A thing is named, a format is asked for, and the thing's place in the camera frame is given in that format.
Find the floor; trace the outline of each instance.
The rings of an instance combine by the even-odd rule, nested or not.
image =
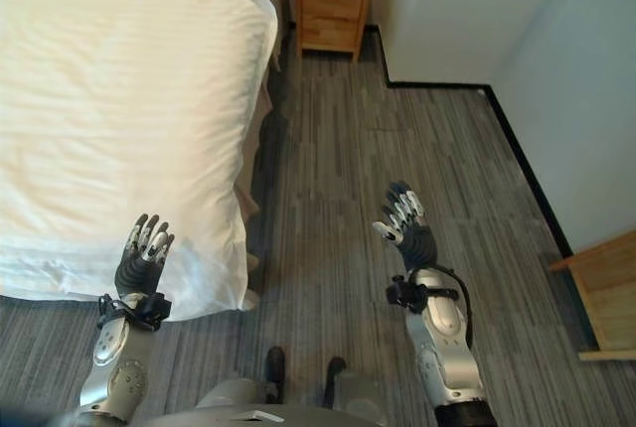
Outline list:
[[[262,303],[166,324],[138,418],[190,408],[221,379],[260,377],[280,345],[288,402],[319,403],[327,361],[340,355],[377,381],[392,425],[435,425],[403,312],[384,298],[399,257],[371,230],[388,181],[404,179],[427,209],[439,261],[471,291],[474,354],[499,425],[636,425],[636,364],[577,359],[584,339],[567,284],[547,271],[557,248],[483,95],[387,89],[373,34],[357,65],[282,59],[254,187],[263,211],[249,228]],[[0,299],[0,400],[77,405],[95,319],[89,304]]]

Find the bed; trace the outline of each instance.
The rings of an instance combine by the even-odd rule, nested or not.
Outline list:
[[[271,107],[271,1],[0,0],[0,11],[0,294],[112,292],[127,232],[148,212],[177,235],[159,286],[169,321],[244,308],[243,219],[257,210],[257,137],[247,142]]]

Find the black baseboard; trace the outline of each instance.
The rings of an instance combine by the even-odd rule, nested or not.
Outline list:
[[[497,121],[499,121],[499,125],[501,126],[502,131],[504,131],[504,135],[506,136],[506,140],[508,140],[508,144],[510,148],[513,150],[513,154],[515,154],[515,158],[521,167],[521,170],[524,172],[524,176],[526,176],[526,181],[530,186],[530,189],[533,191],[533,195],[537,200],[537,204],[541,209],[541,212],[548,223],[548,228],[555,239],[556,246],[558,247],[558,251],[563,258],[567,258],[572,256],[572,249],[567,242],[567,238],[565,237],[565,233],[563,233],[562,228],[558,224],[557,216],[553,211],[553,208],[550,206],[548,202],[548,198],[544,193],[544,190],[541,188],[539,181],[537,180],[537,176],[535,176],[535,172],[530,166],[530,162],[528,162],[528,158],[524,153],[524,150],[515,135],[515,131],[513,130],[508,118],[506,117],[506,113],[499,104],[497,100],[497,96],[495,95],[495,91],[490,86],[490,84],[484,85],[484,91],[486,93],[486,97],[488,97],[488,101],[495,111],[495,116],[497,117]]]

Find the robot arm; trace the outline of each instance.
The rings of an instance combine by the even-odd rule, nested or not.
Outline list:
[[[383,207],[389,224],[376,221],[374,228],[397,247],[406,267],[406,279],[395,276],[387,298],[391,304],[408,308],[406,328],[437,423],[440,427],[496,427],[470,352],[468,291],[452,270],[437,264],[435,240],[417,195],[406,183],[392,183],[387,198],[393,206]],[[468,321],[457,307],[459,293],[444,286],[440,272],[459,282]]]
[[[120,300],[99,298],[99,338],[79,397],[79,425],[125,425],[147,390],[152,332],[170,315],[156,293],[174,235],[168,223],[142,215],[132,228],[115,274]]]

